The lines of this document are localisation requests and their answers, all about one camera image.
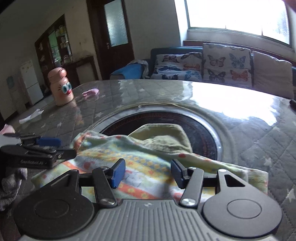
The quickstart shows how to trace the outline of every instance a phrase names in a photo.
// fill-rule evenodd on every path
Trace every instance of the blue gripper pad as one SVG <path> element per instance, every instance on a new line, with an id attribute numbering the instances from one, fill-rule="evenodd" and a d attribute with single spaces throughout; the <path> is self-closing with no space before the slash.
<path id="1" fill-rule="evenodd" d="M 187 182 L 183 177 L 182 171 L 182 168 L 174 160 L 172 160 L 170 163 L 170 172 L 173 175 L 178 187 L 184 189 L 186 188 Z"/>
<path id="2" fill-rule="evenodd" d="M 59 147 L 61 146 L 61 140 L 59 138 L 47 138 L 47 137 L 42 137 L 39 138 L 36 141 L 36 144 L 38 144 L 39 146 L 55 146 L 55 147 Z"/>
<path id="3" fill-rule="evenodd" d="M 110 186 L 111 188 L 115 189 L 118 188 L 119 183 L 124 177 L 126 172 L 126 161 L 124 159 L 119 159 L 113 166 L 113 176 L 111 178 Z"/>

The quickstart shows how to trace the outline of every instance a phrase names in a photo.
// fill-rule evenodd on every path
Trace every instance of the round table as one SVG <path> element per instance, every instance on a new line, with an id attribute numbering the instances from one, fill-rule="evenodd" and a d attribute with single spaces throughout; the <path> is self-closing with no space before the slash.
<path id="1" fill-rule="evenodd" d="M 92 88 L 99 95 L 84 99 Z M 68 146 L 86 129 L 121 110 L 146 104 L 191 108 L 215 127 L 223 143 L 222 161 L 269 173 L 269 195 L 284 211 L 277 237 L 292 241 L 296 230 L 296 112 L 289 100 L 253 90 L 179 80 L 104 80 L 80 85 L 75 100 L 62 107 L 52 102 L 41 118 L 20 132 L 58 137 Z M 31 184 L 22 184 L 20 194 Z"/>

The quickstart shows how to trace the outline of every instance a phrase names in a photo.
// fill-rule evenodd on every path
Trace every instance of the gray ribbed panel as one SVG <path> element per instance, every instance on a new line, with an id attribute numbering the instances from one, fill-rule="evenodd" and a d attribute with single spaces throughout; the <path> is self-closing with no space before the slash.
<path id="1" fill-rule="evenodd" d="M 228 240 L 239 239 L 216 233 L 197 211 L 179 207 L 174 200 L 123 200 L 116 208 L 101 210 L 80 233 L 61 241 Z M 255 240 L 276 241 L 271 236 Z M 20 241 L 35 239 L 23 236 Z"/>

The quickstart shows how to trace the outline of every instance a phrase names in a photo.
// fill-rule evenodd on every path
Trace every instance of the cartoon jar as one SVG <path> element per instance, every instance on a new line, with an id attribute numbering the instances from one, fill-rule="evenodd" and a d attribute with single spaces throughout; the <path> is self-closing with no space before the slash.
<path id="1" fill-rule="evenodd" d="M 74 99 L 72 86 L 66 75 L 67 71 L 61 67 L 51 70 L 47 75 L 57 106 L 65 105 Z"/>

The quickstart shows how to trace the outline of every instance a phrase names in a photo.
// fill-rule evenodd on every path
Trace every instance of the refrigerator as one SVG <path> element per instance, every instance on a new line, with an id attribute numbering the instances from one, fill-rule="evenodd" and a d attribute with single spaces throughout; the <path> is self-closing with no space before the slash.
<path id="1" fill-rule="evenodd" d="M 22 74 L 23 86 L 25 88 L 26 95 L 30 104 L 33 106 L 43 98 L 43 94 L 37 80 L 32 60 L 24 63 L 20 67 L 20 71 Z"/>

